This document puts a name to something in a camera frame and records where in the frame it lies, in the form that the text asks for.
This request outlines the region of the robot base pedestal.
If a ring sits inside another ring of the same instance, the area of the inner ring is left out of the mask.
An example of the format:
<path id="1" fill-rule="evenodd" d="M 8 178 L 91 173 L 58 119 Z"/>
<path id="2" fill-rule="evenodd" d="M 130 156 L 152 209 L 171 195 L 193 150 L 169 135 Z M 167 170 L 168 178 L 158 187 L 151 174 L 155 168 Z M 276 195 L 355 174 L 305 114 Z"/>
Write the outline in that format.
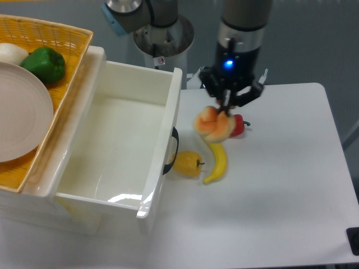
<path id="1" fill-rule="evenodd" d="M 187 52 L 194 28 L 179 14 L 177 1 L 105 1 L 102 13 L 116 35 L 132 34 L 146 67 L 181 69 L 182 88 L 187 88 Z"/>

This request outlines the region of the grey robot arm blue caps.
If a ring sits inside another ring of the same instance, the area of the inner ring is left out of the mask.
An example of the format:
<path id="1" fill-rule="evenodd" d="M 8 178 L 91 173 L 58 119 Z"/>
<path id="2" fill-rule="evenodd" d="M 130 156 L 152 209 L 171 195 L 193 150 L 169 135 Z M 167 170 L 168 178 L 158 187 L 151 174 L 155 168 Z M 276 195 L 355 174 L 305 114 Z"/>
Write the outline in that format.
<path id="1" fill-rule="evenodd" d="M 272 8 L 271 0 L 224 1 L 214 64 L 204 67 L 199 79 L 219 112 L 243 107 L 259 98 L 268 73 L 257 80 L 256 61 Z"/>

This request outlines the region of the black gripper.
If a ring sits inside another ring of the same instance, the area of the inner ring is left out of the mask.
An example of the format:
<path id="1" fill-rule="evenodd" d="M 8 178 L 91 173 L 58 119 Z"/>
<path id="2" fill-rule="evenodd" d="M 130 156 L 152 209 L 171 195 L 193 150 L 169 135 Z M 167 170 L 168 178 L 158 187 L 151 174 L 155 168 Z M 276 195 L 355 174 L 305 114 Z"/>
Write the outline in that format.
<path id="1" fill-rule="evenodd" d="M 254 76 L 259 51 L 238 53 L 217 49 L 213 66 L 200 73 L 208 94 L 217 100 L 218 113 L 225 109 L 229 117 L 233 106 L 242 107 L 264 91 L 264 85 L 255 81 Z"/>

